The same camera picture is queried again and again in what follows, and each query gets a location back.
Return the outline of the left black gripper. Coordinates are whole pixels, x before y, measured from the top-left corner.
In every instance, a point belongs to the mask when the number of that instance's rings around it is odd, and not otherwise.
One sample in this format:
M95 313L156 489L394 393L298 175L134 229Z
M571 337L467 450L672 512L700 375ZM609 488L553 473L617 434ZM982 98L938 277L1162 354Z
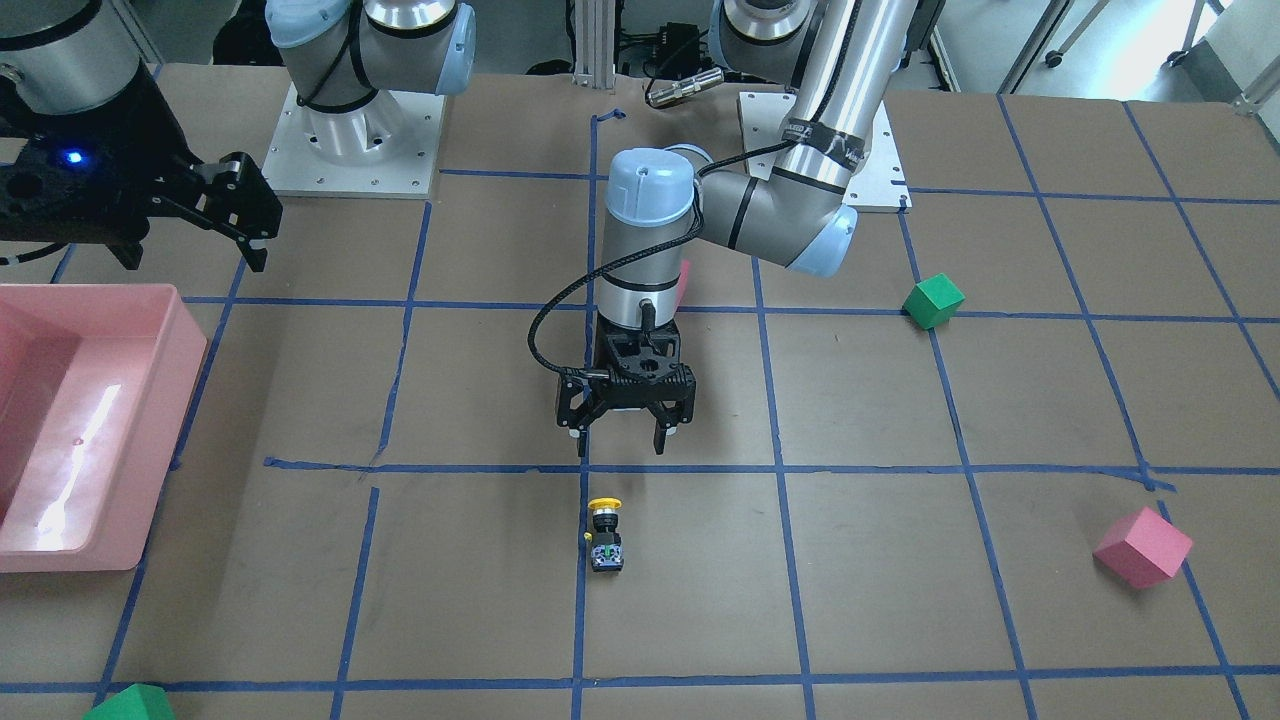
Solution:
M655 419L653 447L666 451L667 438L692 420L696 378L680 361L676 322L650 331L599 320L588 378L559 375L556 420L575 439L577 456L588 455L589 429L611 410L646 409Z

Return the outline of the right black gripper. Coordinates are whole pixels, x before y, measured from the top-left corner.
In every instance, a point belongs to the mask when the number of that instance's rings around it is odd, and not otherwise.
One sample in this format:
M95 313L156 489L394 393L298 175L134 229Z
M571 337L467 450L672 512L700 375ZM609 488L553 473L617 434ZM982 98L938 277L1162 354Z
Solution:
M102 245L134 270L151 218L177 217L233 240L250 270L265 270L280 200L247 152L202 163L146 65L86 111L40 114L19 87L3 78L3 133L26 140L3 168L3 240Z

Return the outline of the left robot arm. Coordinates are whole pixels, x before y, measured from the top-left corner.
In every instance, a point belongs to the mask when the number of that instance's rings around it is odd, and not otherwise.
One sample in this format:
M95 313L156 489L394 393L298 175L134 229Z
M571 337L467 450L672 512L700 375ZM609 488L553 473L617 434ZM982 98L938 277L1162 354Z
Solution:
M858 223L847 187L870 156L915 13L914 1L716 3L716 60L796 97L756 150L714 161L676 143L613 156L600 264L556 296L591 288L591 360L547 363L559 378L556 420L580 454L611 411L650 413L658 454L692 420L696 378L675 320L686 243L705 240L815 277L838 270Z

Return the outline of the green cube near left arm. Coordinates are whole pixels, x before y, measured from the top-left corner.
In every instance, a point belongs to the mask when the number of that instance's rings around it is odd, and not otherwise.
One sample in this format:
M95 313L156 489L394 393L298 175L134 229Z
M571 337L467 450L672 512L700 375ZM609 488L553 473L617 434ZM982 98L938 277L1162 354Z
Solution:
M950 320L966 300L965 293L945 273L914 284L902 302L902 311L923 331Z

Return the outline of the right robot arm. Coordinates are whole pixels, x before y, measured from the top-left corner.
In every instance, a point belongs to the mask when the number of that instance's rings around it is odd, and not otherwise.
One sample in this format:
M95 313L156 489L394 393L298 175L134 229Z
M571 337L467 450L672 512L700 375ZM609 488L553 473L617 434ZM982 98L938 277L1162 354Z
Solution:
M265 24L323 158L385 156L403 136L393 92L456 95L476 19L461 1L269 1ZM124 22L101 1L3 4L3 240L32 263L96 243L134 270L155 217L232 240L261 272L283 206L247 152L197 156Z

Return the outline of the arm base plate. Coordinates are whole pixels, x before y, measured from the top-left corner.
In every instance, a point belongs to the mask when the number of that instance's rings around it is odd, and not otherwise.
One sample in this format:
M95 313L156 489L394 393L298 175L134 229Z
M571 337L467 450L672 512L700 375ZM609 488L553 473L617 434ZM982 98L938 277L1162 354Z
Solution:
M742 149L754 151L773 143L795 100L792 94L742 91L739 95ZM913 201L884 104L877 109L870 140L870 150L861 169L849 181L844 202L860 213L909 209Z
M381 91L353 111L302 108L289 87L262 163L279 196L410 199L429 196L445 97Z

